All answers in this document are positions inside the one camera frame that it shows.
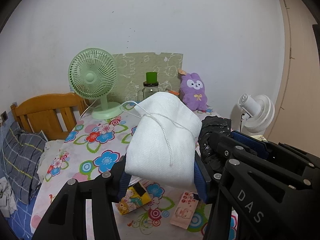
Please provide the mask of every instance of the blue sheet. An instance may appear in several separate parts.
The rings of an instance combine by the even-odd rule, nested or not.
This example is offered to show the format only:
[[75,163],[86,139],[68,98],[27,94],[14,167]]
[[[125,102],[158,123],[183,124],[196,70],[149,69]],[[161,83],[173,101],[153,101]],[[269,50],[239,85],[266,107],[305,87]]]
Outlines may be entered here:
[[33,236],[30,229],[30,220],[35,202],[36,196],[31,199],[29,205],[18,200],[16,203],[18,210],[15,211],[11,217],[7,218],[9,226],[19,239],[29,240]]

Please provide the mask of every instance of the fan base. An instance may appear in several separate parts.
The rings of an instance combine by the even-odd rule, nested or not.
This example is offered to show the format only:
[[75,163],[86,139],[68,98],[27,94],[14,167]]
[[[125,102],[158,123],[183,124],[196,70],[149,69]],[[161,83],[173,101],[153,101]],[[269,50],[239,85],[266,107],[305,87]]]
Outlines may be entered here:
[[92,117],[98,120],[111,119],[122,113],[120,110],[120,104],[117,102],[108,102],[108,109],[102,110],[101,107],[98,107],[92,111]]

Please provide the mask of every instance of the white string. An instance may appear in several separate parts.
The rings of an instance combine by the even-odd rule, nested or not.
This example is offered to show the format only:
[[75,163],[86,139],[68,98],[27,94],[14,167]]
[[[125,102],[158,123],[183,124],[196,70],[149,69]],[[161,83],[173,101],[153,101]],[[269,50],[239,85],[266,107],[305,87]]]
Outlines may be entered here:
[[[149,117],[151,117],[153,120],[155,120],[155,121],[159,124],[159,126],[160,126],[161,129],[162,129],[162,132],[163,132],[163,135],[164,135],[164,139],[165,139],[165,141],[166,141],[166,143],[167,143],[167,146],[168,146],[168,149],[169,149],[169,154],[170,154],[170,166],[172,166],[172,165],[173,165],[173,162],[172,162],[172,151],[171,151],[171,147],[170,147],[169,140],[168,140],[168,138],[167,138],[167,134],[165,133],[164,127],[163,127],[163,125],[161,124],[161,122],[160,122],[158,119],[156,119],[156,118],[153,116],[153,114],[160,115],[160,116],[162,116],[162,117],[170,120],[172,123],[177,124],[177,125],[179,125],[181,128],[189,131],[189,132],[192,134],[192,136],[193,136],[192,131],[189,130],[188,128],[184,127],[183,125],[177,123],[176,121],[170,119],[169,117],[163,115],[163,114],[149,113],[146,109],[144,109],[142,106],[140,106],[140,105],[139,105],[137,102],[135,102],[135,101],[126,101],[126,102],[122,103],[121,106],[120,106],[120,109],[121,109],[121,107],[124,106],[124,104],[127,104],[127,103],[133,103],[133,104],[135,104],[136,106],[140,107],[143,111],[145,111],[145,112],[147,113],[147,115],[148,115]],[[133,113],[130,113],[130,112],[126,111],[125,109],[121,109],[121,110],[122,110],[123,112],[125,112],[125,113],[131,114],[131,115],[133,115],[133,116],[138,117],[138,118],[141,119],[141,116],[137,116],[137,115],[135,115],[135,114],[133,114]]]

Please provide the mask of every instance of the tag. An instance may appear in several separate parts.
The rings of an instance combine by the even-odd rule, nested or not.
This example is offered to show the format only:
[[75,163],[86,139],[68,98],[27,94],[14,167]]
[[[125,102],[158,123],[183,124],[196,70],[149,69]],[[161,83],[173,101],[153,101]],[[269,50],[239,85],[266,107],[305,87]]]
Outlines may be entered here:
[[199,196],[193,192],[185,191],[179,201],[170,223],[172,225],[187,229],[193,214],[197,208]]

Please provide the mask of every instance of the gold bow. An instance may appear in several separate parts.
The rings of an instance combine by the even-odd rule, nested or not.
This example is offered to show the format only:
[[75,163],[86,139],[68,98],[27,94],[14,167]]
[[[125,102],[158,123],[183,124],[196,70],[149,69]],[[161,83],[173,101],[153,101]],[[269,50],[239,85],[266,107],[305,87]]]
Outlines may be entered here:
[[202,95],[201,95],[201,94],[200,94],[200,95],[194,95],[194,97],[195,97],[195,98],[197,98],[197,101],[198,101],[198,100],[200,100],[200,101],[201,101],[201,97],[202,97]]

